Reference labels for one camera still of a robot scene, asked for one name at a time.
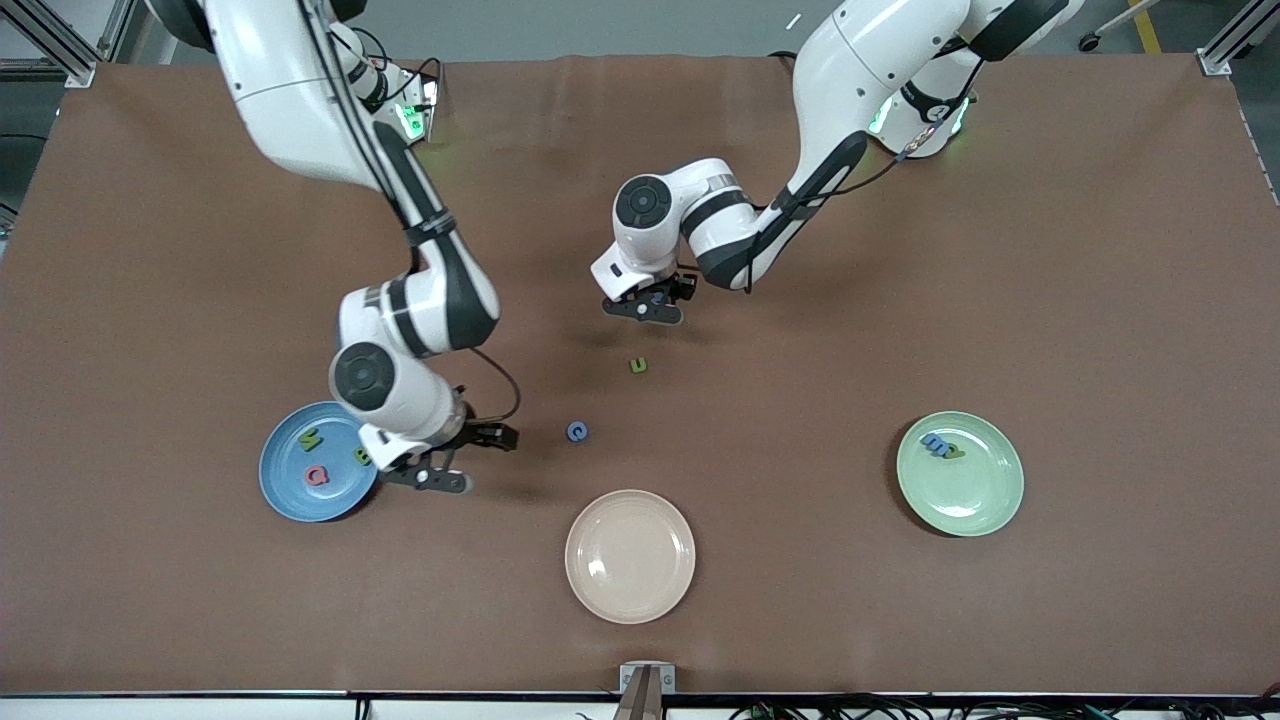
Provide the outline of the grey metal bracket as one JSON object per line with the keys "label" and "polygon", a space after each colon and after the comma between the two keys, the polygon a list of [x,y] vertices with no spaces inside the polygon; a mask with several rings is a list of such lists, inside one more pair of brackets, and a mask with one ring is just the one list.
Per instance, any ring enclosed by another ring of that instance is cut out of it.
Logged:
{"label": "grey metal bracket", "polygon": [[657,660],[634,660],[622,664],[618,669],[618,694],[623,694],[634,676],[640,674],[645,667],[653,669],[652,675],[657,678],[655,683],[660,688],[662,694],[676,694],[678,692],[676,666],[673,664]]}

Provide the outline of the yellow floor tape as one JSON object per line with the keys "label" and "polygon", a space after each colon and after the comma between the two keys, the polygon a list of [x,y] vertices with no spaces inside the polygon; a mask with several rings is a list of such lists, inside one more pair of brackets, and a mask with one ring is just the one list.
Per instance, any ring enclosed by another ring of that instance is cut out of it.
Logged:
{"label": "yellow floor tape", "polygon": [[1155,31],[1155,23],[1151,19],[1149,9],[1162,0],[1128,0],[1129,12],[1126,17],[1133,22],[1140,46],[1144,54],[1160,55],[1162,53],[1161,42]]}

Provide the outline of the beige plate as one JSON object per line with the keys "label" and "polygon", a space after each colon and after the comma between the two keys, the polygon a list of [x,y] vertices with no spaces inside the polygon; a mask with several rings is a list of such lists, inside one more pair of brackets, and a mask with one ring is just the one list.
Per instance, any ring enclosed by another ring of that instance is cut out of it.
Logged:
{"label": "beige plate", "polygon": [[653,623],[676,609],[696,562],[685,515],[644,489],[593,500],[564,542],[564,574],[575,597],[596,618],[620,625]]}

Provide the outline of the green plate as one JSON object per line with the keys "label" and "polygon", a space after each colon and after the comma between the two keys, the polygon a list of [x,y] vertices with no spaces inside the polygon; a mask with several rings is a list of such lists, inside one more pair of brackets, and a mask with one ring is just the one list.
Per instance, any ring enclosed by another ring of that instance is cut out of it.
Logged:
{"label": "green plate", "polygon": [[[965,456],[933,456],[920,442],[927,433],[945,437]],[[1010,438],[984,418],[955,410],[932,413],[906,429],[895,471],[900,493],[916,518],[960,538],[1005,528],[1027,488],[1025,470]]]}

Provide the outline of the brown table mat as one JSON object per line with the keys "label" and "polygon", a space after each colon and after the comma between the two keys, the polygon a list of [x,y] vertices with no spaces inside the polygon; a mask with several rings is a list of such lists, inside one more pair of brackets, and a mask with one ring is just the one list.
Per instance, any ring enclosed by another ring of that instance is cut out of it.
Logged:
{"label": "brown table mat", "polygon": [[[302,524],[260,451],[326,397],[337,305],[406,268],[402,231],[378,193],[268,161],[219,70],[102,68],[0,264],[0,691],[594,691],[643,659],[686,692],[1280,682],[1280,208],[1231,85],[1129,55],[1015,56],[977,87],[942,154],[663,328],[600,309],[614,192],[719,156],[773,195],[783,65],[452,67],[422,160],[498,288],[520,447],[462,451],[468,495]],[[988,536],[899,489],[906,429],[950,410],[1025,470]],[[564,574],[617,489],[696,543],[653,623],[596,618]]]}

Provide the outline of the blue plate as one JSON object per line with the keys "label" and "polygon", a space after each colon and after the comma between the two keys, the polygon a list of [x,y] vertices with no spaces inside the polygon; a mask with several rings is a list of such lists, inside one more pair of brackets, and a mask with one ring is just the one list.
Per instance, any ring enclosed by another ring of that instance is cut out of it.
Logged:
{"label": "blue plate", "polygon": [[[317,427],[324,442],[305,454],[297,437]],[[268,437],[259,461],[259,484],[264,498],[282,516],[293,521],[334,521],[356,511],[372,493],[378,468],[360,466],[353,450],[362,446],[361,423],[337,401],[310,404],[283,419]],[[324,465],[330,482],[311,487],[305,470]]]}

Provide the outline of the aluminium frame profile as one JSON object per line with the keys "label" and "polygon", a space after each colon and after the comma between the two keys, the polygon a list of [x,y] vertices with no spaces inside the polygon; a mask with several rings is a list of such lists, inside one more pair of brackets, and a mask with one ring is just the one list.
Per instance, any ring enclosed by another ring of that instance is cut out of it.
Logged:
{"label": "aluminium frame profile", "polygon": [[101,55],[45,0],[0,0],[0,17],[65,74],[68,88],[92,85]]}
{"label": "aluminium frame profile", "polygon": [[1280,0],[1248,0],[1207,42],[1196,50],[1204,76],[1230,76],[1231,60],[1248,56],[1280,24]]}
{"label": "aluminium frame profile", "polygon": [[104,60],[115,61],[120,56],[137,4],[138,0],[111,0],[105,26],[95,45]]}

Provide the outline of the white pole with caster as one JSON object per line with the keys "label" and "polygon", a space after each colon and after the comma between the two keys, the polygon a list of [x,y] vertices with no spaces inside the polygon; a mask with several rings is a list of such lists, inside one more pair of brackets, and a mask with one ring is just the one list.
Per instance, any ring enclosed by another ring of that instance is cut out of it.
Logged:
{"label": "white pole with caster", "polygon": [[1082,37],[1079,37],[1079,40],[1076,41],[1076,50],[1079,53],[1093,53],[1098,49],[1102,38],[1106,35],[1116,29],[1120,29],[1123,26],[1133,24],[1133,22],[1126,17],[1128,12],[1129,12],[1129,4],[1126,0],[1126,9],[1124,12],[1121,12],[1114,18],[1106,20],[1103,24],[1098,26],[1097,28],[1089,32],[1085,32]]}

